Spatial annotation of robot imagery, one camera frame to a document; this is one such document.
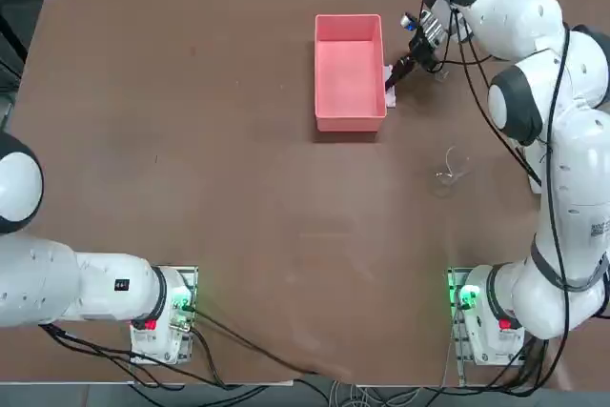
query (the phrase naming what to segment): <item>black cable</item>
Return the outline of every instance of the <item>black cable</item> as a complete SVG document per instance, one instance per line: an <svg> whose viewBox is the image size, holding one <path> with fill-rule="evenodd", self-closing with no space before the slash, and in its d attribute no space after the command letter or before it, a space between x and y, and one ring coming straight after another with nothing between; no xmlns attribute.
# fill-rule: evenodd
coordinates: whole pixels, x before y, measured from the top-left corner
<svg viewBox="0 0 610 407"><path fill-rule="evenodd" d="M212 352L210 351L210 346L208 345L205 337L195 328L191 329L191 333L199 340L201 346L203 347L204 352L206 353L206 359L208 360L208 367L210 368L210 372L212 373L213 381L224 390L230 391L237 388L240 388L241 385L227 385L220 375L218 374L218 370L216 369L216 365L214 364L214 359L212 358Z"/></svg>
<svg viewBox="0 0 610 407"><path fill-rule="evenodd" d="M322 390L320 390L317 386L315 386L313 383L310 383L307 380L303 380L302 378L299 378L297 380L295 380L295 383L300 383L302 385L308 386L309 388L311 388L312 390L314 390L316 393L318 393L319 395L321 395L322 397L324 397L324 400L326 401L326 404L329 403L329 398L328 396L326 396L324 394L324 392Z"/></svg>
<svg viewBox="0 0 610 407"><path fill-rule="evenodd" d="M131 376L137 383L147 387L147 388L152 388L152 389L156 389L156 388L161 388L163 390L166 391L182 391L184 389L184 385L182 386L170 386L170 385L166 385L162 382L160 382L157 378L155 378L153 376L153 374L151 374L151 372L146 369L145 367L143 367L141 364L137 364L135 362L132 362L124 357L121 356L112 356L112 355L108 355L105 352L102 352L100 350L85 350L83 348L79 348L79 347L74 347L73 345L70 345L64 341L62 341L59 336L57 336L54 332L54 330L49 327L48 325L42 325L40 326L56 343L58 343L59 345L61 345L64 348L67 348L69 350L72 350L76 353L81 353L84 355L90 355L90 356L97 356L97 357L102 357L105 358L107 360L109 360L110 362L112 362L113 364L115 364L119 369L121 369L123 372L125 372L126 374L128 374L129 376ZM133 367L135 367L136 369L139 369L140 371L144 372L153 382L153 385L151 385L149 382L146 382L144 380L142 380L140 377L138 377L136 374L134 374L132 371L130 371L129 369L127 369L126 367L123 367L122 365L120 365L117 361L121 361L124 362L126 364L129 364Z"/></svg>
<svg viewBox="0 0 610 407"><path fill-rule="evenodd" d="M485 86L489 90L489 79L487 78L487 74L485 73L483 66L481 66L480 60L478 59L478 56L477 56L477 52L475 51L475 46L473 45L472 37L470 35L468 35L468 45L470 46L470 51L473 54L473 57L475 58L475 62L477 63L478 70L480 71L480 75L483 77Z"/></svg>
<svg viewBox="0 0 610 407"><path fill-rule="evenodd" d="M206 402L205 404L200 404L197 407L214 407L214 406L231 407L240 402L244 402L248 399L251 399L254 396L260 395L263 391L266 391L268 389L269 389L269 386L258 386L256 388L253 388L250 391L247 391L246 393L242 393L241 395L238 395L235 397L230 397L228 399L216 400L214 402Z"/></svg>
<svg viewBox="0 0 610 407"><path fill-rule="evenodd" d="M426 402L425 407L430 407L432 405L432 403L437 400L437 397L439 397L440 395L443 394L443 392L445 391L444 388L440 388L439 390L437 390L432 397L430 397L430 399L428 399L428 402Z"/></svg>
<svg viewBox="0 0 610 407"><path fill-rule="evenodd" d="M219 321L212 318L211 316L196 310L195 307L187 306L187 307L184 307L182 310L185 310L187 312L194 312L195 314L201 316L202 318L206 319L207 321L210 321L217 328L220 328L221 330L223 330L226 333L230 334L231 336L235 337L237 340L239 340L241 342L242 345L245 345L247 348L250 348L251 350L256 350L257 352L261 353L262 355L268 357L269 359L272 359L273 361L277 362L278 364L281 364L284 367L287 367L288 369L291 369L295 372L300 372L302 374L308 374L308 375L313 375L313 376L317 375L316 372L304 369L302 367L298 367L298 366L294 365L293 363L288 362L288 361L282 359L281 357L274 355L271 352L268 352L264 348L256 345L255 343L251 342L247 338L236 333L229 327L225 326L224 324L222 324Z"/></svg>
<svg viewBox="0 0 610 407"><path fill-rule="evenodd" d="M478 59L476 61L467 61L465 64L467 66L475 66L477 64L482 64L483 62L489 61L492 57L494 57L494 56L492 56L490 54L489 56L483 57L482 59ZM452 61L450 59L444 59L444 60L440 61L439 64L457 64L457 65L462 66L464 63L461 61Z"/></svg>
<svg viewBox="0 0 610 407"><path fill-rule="evenodd" d="M453 11L453 15L455 16L456 23L457 23L458 22L458 13L455 10ZM510 147L510 145L506 142L506 140L504 140L504 138L500 135L500 133L496 130L496 127L494 126L492 121L487 116L487 113L481 106L480 101L478 100L477 92L475 91L475 85L473 84L473 81L470 77L470 73L468 72L468 66L466 65L466 57L464 55L464 48L461 43L461 36L459 33L459 24L457 24L457 43L459 44L459 54L461 55L462 67L464 68L464 74L466 75L466 81L468 82L468 87L470 88L470 92L472 93L473 97L475 98L475 103L477 104L477 108L480 111L480 114L483 116L485 123L487 124L489 129L494 133L496 138L501 142L501 144L504 146L504 148L511 154L511 156L513 156L513 158L520 164L520 166L527 172L527 174L534 181L536 181L536 183L538 183L539 186L541 186L542 182L540 181L540 178L536 175L536 172L534 172L534 170L530 167L529 164L527 164L527 162L522 162L520 160L519 156Z"/></svg>
<svg viewBox="0 0 610 407"><path fill-rule="evenodd" d="M603 312L608 307L608 301L610 301L610 275L606 272L603 275L603 302L600 309L593 315L599 319L610 319L609 315L604 315Z"/></svg>
<svg viewBox="0 0 610 407"><path fill-rule="evenodd" d="M561 51L561 62L559 63L559 73L557 75L557 80L555 82L555 89L553 90L553 97L551 99L551 108L549 110L549 118L548 118L548 126L546 130L546 192L549 206L549 218L551 223L551 232L553 233L553 242L555 243L555 249L557 250L557 259L559 264L559 273L561 276L561 284L563 290L563 301L565 307L565 319L563 322L563 335L561 336L561 342L559 343L559 348L553 362L551 363L551 367L549 367L548 372L542 378L542 380L534 385L534 388L528 390L528 395L534 393L538 388L544 386L544 384L548 381L551 375L555 372L555 368L559 364L559 359L563 354L563 349L565 348L565 344L568 339L568 333L570 331L570 297L568 294L567 287L567 276L565 274L565 266L563 265L563 255L561 254L561 246L559 245L559 235L557 231L557 222L555 220L555 206L553 202L553 182L552 182L552 167L551 167L551 159L553 157L553 149L551 148L551 142L553 141L553 120L555 117L555 108L557 106L557 98L559 96L559 87L561 85L561 79L563 78L563 72L565 71L565 63L568 57L568 49L570 47L570 31L564 25L564 40L563 40L563 50Z"/></svg>
<svg viewBox="0 0 610 407"><path fill-rule="evenodd" d="M145 395L140 390L135 388L133 385L129 384L127 386L128 386L128 388L134 390L140 397L145 398L150 404L154 405L155 407L167 407L166 405L162 404L161 402L154 400L152 397Z"/></svg>
<svg viewBox="0 0 610 407"><path fill-rule="evenodd" d="M16 71L13 67L11 67L9 64L4 62L2 59L0 59L0 68L4 69L7 73L9 73L11 76L13 76L17 81L21 81L21 74L18 71Z"/></svg>
<svg viewBox="0 0 610 407"><path fill-rule="evenodd" d="M119 350L119 349L114 349L114 348L108 348L102 345L97 345L95 343L89 342L85 339L82 338L78 338L78 337L74 337L69 335L68 333L66 333L66 331L64 331L63 329L53 325L53 324L49 324L49 325L44 325L45 327L43 327L43 329L45 329L47 331L48 334L50 334L50 331L53 333L54 336L73 342L73 343L77 343L79 345L91 348L95 351L101 351L104 353L112 353L112 354L116 354L116 355L124 355L124 356L128 356L129 358L140 358L140 359L146 359L148 361L154 362L156 364L158 364L161 367L164 367L165 369L168 369L172 372L176 372L177 374L180 374L182 376L188 376L190 378L193 378L197 381L201 381L203 383L207 383L209 385L213 385L213 386L217 386L213 381L208 380L202 376L198 376L197 374L193 374L191 372L188 371L183 371L182 369L178 369L175 366L172 366L171 364L167 364L164 361L161 361L159 359L156 359L154 357L150 357L147 355L142 355L140 353L136 353L136 352L132 352L130 350Z"/></svg>
<svg viewBox="0 0 610 407"><path fill-rule="evenodd" d="M509 392L509 391L501 391L504 394L507 395L511 395L511 396L515 396L515 397L528 397L531 396L538 388L544 386L544 384L548 381L548 379L551 377L551 375L555 372L555 369L559 363L559 359L561 358L561 355L563 353L563 350L565 348L565 344L567 341L567 337L568 337L568 333L569 333L569 326L570 326L570 305L569 305L569 295L568 295L568 290L567 290L567 277L565 274L565 267L563 265L563 256L561 255L561 248L559 245L559 235L557 232L557 224L556 224L556 220L555 220L555 210L554 210L554 204L553 204L553 185L552 185L552 167L551 167L551 157L552 157L552 148L551 148L551 141L552 141L552 134L553 134L553 119L555 116L555 108L557 106L557 98L559 95L559 86L561 83L561 79L563 77L563 72L565 70L565 63L567 60L567 54L568 54L568 49L569 49L569 44L570 44L570 32L567 29L567 27L565 28L565 39L564 39L564 43L563 43L563 50L561 53L561 62L559 64L559 73L558 73L558 77L555 83L555 89L553 91L553 97L551 99L551 107L550 107L550 111L549 111L549 120L548 120L548 125L547 125L547 142L546 142L546 190L547 190L547 200L548 200L548 205L549 205L549 218L550 218L550 225L551 225L551 231L553 233L553 240L555 243L555 248L557 250L557 255L558 255L558 262L559 262L559 271L560 271L560 276L561 276L561 282L562 282L562 291L563 291L563 299L564 299L564 307L565 307L565 311L564 311L564 329L563 329L563 335L561 337L561 342L559 344L559 349L558 352L553 360L553 362L551 363L551 366L548 370L548 372L546 373L546 375L544 377L541 377L541 366L542 366L542 360L543 357L540 359L539 362L539 374L537 376L537 381L534 384L534 386L528 390L525 390L523 392L519 392L519 393L514 393L514 392ZM463 47L460 45L460 53L462 54L462 58L463 58ZM546 348L547 348L547 344L548 342L545 341L545 343L543 344L542 347L542 351L545 354L546 353ZM497 377L497 379L499 379L499 377L502 375L503 372L505 372L508 369L508 366L510 364L512 364L512 361L509 362L509 364L504 368L504 370L502 372L500 372L500 375ZM462 396L467 396L470 393L466 393L466 394L461 394Z"/></svg>

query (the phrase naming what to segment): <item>brown table surface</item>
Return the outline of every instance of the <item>brown table surface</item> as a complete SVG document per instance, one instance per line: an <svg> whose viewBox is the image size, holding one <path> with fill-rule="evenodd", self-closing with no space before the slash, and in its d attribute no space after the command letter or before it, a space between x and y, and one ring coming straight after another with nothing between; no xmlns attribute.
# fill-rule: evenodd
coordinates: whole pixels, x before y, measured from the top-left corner
<svg viewBox="0 0 610 407"><path fill-rule="evenodd" d="M608 0L559 1L570 24L610 31ZM381 14L390 63L410 38L400 15L419 2L46 0L11 124L46 174L29 232L197 265L199 307L321 374L439 384L446 267L525 257L538 200L459 67L444 81L410 75L376 139L320 135L313 116L315 15ZM472 171L438 197L434 175L451 146ZM607 326L570 335L555 386L606 388ZM126 325L67 327L129 346ZM228 380L296 376L203 330ZM35 328L0 336L1 380L126 379ZM186 367L207 374L199 349ZM470 368L468 380L493 372Z"/></svg>

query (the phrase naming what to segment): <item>white robotic arm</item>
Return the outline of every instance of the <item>white robotic arm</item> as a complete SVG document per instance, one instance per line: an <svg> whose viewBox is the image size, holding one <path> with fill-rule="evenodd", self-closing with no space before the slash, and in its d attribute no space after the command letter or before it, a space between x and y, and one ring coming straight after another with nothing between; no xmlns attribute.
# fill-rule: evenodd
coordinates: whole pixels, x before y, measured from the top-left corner
<svg viewBox="0 0 610 407"><path fill-rule="evenodd" d="M463 304L476 362L505 364L520 349L523 328L541 339L563 332L563 290L543 163L566 29L556 0L424 2L431 11L423 16L428 25L436 20L454 37L460 27L462 39L474 35L495 57L518 61L491 81L489 111L497 127L525 147L529 165L541 178L539 226L524 261L477 266L469 274L467 291L475 293ZM452 10L458 11L457 25L451 20ZM412 55L426 55L438 47L435 37L430 40L431 29L419 28L419 37L416 34L410 44ZM595 108L608 99L610 38L584 27L567 33L569 49L550 141L555 219L570 285L572 329L604 300L601 276L608 267L610 245L610 115ZM423 61L424 67L435 65L429 56L416 61Z"/></svg>
<svg viewBox="0 0 610 407"><path fill-rule="evenodd" d="M33 152L0 132L0 327L129 321L135 353L178 362L190 331L181 306L193 301L180 272L129 254L76 253L16 233L35 216L43 189Z"/></svg>

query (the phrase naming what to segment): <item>small white object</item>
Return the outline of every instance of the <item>small white object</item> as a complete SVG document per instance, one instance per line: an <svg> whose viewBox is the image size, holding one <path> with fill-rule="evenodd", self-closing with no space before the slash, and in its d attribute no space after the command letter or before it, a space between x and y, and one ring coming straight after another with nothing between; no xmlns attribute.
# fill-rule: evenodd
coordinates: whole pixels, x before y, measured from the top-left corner
<svg viewBox="0 0 610 407"><path fill-rule="evenodd" d="M78 297L60 319L129 321L148 315L159 282L146 259L130 254L77 253ZM117 282L125 285L119 288Z"/></svg>
<svg viewBox="0 0 610 407"><path fill-rule="evenodd" d="M0 159L0 216L23 221L42 198L42 172L25 153L9 153Z"/></svg>
<svg viewBox="0 0 610 407"><path fill-rule="evenodd" d="M383 68L383 81L386 81L390 78L392 74L392 66L385 66ZM385 106L388 109L393 109L397 105L397 92L396 88L392 87L388 91L385 92Z"/></svg>
<svg viewBox="0 0 610 407"><path fill-rule="evenodd" d="M2 235L0 266L0 327L51 323L78 296L76 256L61 243Z"/></svg>
<svg viewBox="0 0 610 407"><path fill-rule="evenodd" d="M523 346L525 330L502 330L489 308L486 282L490 266L477 266L468 274L466 285L478 287L474 308L464 310L464 322L476 364L501 365L509 363Z"/></svg>
<svg viewBox="0 0 610 407"><path fill-rule="evenodd" d="M172 267L161 267L161 272L167 282L167 297L161 316L156 320L153 330L137 330L130 326L132 336L132 351L154 359L159 359L167 364L178 362L180 345L184 332L171 326L173 318L178 313L174 307L173 300L176 297L186 298L191 304L192 293L187 288L184 278ZM138 364L153 364L152 361L142 358L132 358Z"/></svg>

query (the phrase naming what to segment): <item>pink plastic bin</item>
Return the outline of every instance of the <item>pink plastic bin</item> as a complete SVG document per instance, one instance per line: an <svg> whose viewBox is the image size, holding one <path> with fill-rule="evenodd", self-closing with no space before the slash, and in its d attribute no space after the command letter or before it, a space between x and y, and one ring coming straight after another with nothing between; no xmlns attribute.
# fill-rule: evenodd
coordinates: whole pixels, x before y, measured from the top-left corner
<svg viewBox="0 0 610 407"><path fill-rule="evenodd" d="M385 114L381 17L316 16L317 128L324 132L376 132Z"/></svg>

